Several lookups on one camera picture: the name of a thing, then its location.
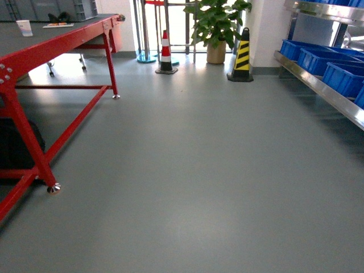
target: traffic cone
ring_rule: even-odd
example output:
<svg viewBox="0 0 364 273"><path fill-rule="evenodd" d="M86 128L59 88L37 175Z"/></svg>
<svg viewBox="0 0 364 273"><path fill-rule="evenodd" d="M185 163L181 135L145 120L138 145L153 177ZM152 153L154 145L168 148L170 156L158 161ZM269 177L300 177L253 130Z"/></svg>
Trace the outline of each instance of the traffic cone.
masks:
<svg viewBox="0 0 364 273"><path fill-rule="evenodd" d="M245 27L241 35L234 69L227 74L227 79L229 81L251 82L253 77L249 75L249 68L249 28Z"/></svg>
<svg viewBox="0 0 364 273"><path fill-rule="evenodd" d="M169 41L167 37L167 31L163 31L163 38L162 38L162 58L160 68L158 68L155 73L158 74L174 74L178 71L177 68L172 68L171 62L171 53L169 51Z"/></svg>

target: workbench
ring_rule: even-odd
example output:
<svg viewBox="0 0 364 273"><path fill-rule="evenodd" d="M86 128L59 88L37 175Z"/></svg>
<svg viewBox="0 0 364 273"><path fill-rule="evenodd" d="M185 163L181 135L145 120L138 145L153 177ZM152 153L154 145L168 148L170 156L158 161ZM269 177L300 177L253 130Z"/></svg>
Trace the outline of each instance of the workbench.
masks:
<svg viewBox="0 0 364 273"><path fill-rule="evenodd" d="M0 117L13 119L35 163L31 169L0 169L0 179L17 181L0 203L0 221L5 218L35 179L44 181L48 186L48 193L54 195L59 192L61 186L50 168L51 160L107 90L112 89L113 99L120 98L111 53L118 52L121 48L119 29L121 20L121 15L100 14L95 18L74 23L73 27L63 28L43 28L46 23L31 22L33 32L31 37L23 37L15 22L0 23L0 97L4 105L0 106ZM102 37L103 43L88 43L99 36ZM72 49L104 49L111 84L79 86L67 85L65 82L66 85L57 86L16 85L17 79L27 72ZM46 152L43 152L38 144L16 93L17 89L42 88L99 90Z"/></svg>

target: dark gray tabletop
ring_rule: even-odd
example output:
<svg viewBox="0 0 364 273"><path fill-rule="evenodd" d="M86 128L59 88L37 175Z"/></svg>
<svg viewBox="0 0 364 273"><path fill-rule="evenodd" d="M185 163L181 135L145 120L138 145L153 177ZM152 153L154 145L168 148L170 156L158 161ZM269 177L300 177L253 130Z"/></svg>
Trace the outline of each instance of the dark gray tabletop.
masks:
<svg viewBox="0 0 364 273"><path fill-rule="evenodd" d="M98 22L114 14L99 14L97 17L74 23L73 27L43 28L47 23L31 22L33 36L24 37L15 22L0 23L0 57L34 46L62 34L69 33L88 24Z"/></svg>

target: plant pot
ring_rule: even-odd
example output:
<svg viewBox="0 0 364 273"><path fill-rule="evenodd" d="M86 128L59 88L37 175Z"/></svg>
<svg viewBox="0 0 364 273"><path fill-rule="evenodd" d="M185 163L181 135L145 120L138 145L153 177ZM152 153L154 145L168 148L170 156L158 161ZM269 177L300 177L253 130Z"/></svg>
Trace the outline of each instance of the plant pot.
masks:
<svg viewBox="0 0 364 273"><path fill-rule="evenodd" d="M207 62L209 64L223 64L225 61L226 42L221 41L217 48L207 45Z"/></svg>

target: paper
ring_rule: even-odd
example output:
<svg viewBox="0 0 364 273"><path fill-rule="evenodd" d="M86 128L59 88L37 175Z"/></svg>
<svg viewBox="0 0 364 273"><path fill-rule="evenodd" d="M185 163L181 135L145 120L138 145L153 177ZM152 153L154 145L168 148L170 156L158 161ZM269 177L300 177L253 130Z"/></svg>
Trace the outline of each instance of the paper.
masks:
<svg viewBox="0 0 364 273"><path fill-rule="evenodd" d="M44 26L43 28L58 28L58 27L73 27L73 23L72 24L48 24L46 26Z"/></svg>

